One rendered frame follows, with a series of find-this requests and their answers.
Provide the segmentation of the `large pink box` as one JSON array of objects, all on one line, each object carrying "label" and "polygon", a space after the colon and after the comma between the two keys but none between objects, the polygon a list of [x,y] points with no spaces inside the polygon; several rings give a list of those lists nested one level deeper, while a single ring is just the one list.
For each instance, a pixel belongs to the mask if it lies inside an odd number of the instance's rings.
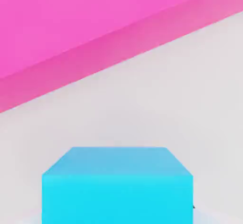
[{"label": "large pink box", "polygon": [[0,0],[0,113],[243,11],[243,0]]}]

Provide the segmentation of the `small cyan cube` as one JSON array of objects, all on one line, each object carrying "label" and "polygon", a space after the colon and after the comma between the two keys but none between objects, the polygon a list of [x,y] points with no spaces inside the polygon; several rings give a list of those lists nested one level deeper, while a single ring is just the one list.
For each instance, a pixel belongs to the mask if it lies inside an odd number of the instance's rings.
[{"label": "small cyan cube", "polygon": [[193,224],[193,176],[163,147],[73,147],[42,175],[42,224]]}]

